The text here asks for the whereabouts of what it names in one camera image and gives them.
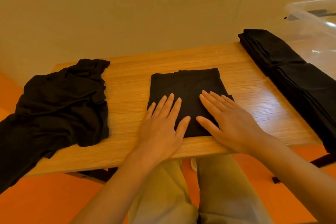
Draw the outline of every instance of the finger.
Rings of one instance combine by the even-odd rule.
[[[152,117],[157,117],[157,116],[160,114],[162,107],[163,107],[164,104],[166,103],[166,100],[167,100],[167,96],[163,96],[163,97],[161,98],[161,100],[160,100],[159,103],[157,104],[157,107],[155,108],[155,111],[154,111]]]
[[[221,102],[222,105],[224,105],[225,107],[229,108],[229,109],[233,109],[234,107],[228,103],[225,99],[221,98],[220,95],[210,91],[209,94],[214,98],[216,99],[217,101]]]
[[[222,97],[222,99],[224,99],[227,103],[229,103],[233,107],[236,107],[238,109],[242,109],[242,107],[240,105],[238,105],[235,101],[233,101],[232,99],[228,98],[227,96],[222,95],[221,97]]]
[[[181,108],[181,103],[182,103],[182,99],[178,98],[173,106],[173,108],[170,111],[170,114],[168,115],[168,119],[171,120],[172,122],[174,122],[177,119],[177,116],[179,115],[180,112],[180,108]]]
[[[174,102],[174,94],[170,93],[165,105],[163,106],[163,108],[160,112],[160,117],[167,118],[167,116],[170,112],[171,106],[173,105],[173,102]]]
[[[148,108],[146,116],[143,120],[149,120],[153,114],[154,109],[155,109],[155,103],[153,102]]]
[[[215,120],[219,119],[222,112],[218,110],[216,106],[214,106],[212,103],[210,103],[209,100],[205,98],[202,94],[199,95],[199,98],[204,105],[204,107],[208,110],[208,112],[215,118]]]
[[[221,102],[219,102],[217,99],[215,99],[212,95],[207,93],[205,90],[202,90],[202,95],[205,96],[207,100],[210,101],[215,107],[217,107],[218,110],[221,112],[224,112],[226,109],[225,105],[223,105]]]
[[[197,116],[196,120],[202,127],[204,127],[207,131],[209,131],[209,133],[214,138],[217,138],[219,136],[221,130],[215,124],[213,124],[210,120],[202,116]]]
[[[178,124],[177,128],[176,128],[176,133],[175,133],[175,137],[177,138],[183,138],[184,137],[184,134],[186,133],[187,131],[187,128],[188,128],[188,124],[190,122],[190,117],[187,116],[187,117],[184,117],[180,123]]]

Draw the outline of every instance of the crumpled black clothing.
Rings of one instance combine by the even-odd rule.
[[[42,157],[109,136],[101,74],[106,60],[82,59],[74,66],[36,75],[24,86],[14,114],[0,122],[0,193]]]
[[[328,153],[336,153],[336,81],[312,64],[288,64],[269,78],[320,137]]]
[[[247,53],[266,76],[278,66],[306,63],[285,41],[267,30],[245,29],[238,37]]]
[[[175,73],[152,75],[147,109],[153,102],[158,104],[164,95],[168,97],[170,93],[174,93],[174,103],[179,97],[182,99],[181,109],[175,123],[175,130],[184,117],[190,116],[191,120],[184,137],[211,136],[196,121],[197,116],[203,116],[218,126],[214,117],[212,117],[200,101],[202,90],[207,92],[213,91],[218,95],[225,95],[233,100],[232,96],[226,92],[217,68],[180,70]]]

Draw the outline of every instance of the pants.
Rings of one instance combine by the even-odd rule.
[[[129,224],[273,223],[252,185],[230,155],[197,159],[199,209],[191,204],[181,161],[165,161],[143,184]]]

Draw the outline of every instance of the person's left arm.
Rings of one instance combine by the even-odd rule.
[[[190,117],[181,120],[175,131],[181,99],[178,98],[171,109],[173,101],[174,95],[171,94],[168,99],[164,96],[156,109],[155,103],[149,107],[135,149],[70,224],[119,224],[124,221],[146,177],[159,163],[173,155],[183,142]]]

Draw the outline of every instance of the plastic container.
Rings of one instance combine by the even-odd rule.
[[[336,0],[289,3],[278,36],[306,62],[336,79]]]

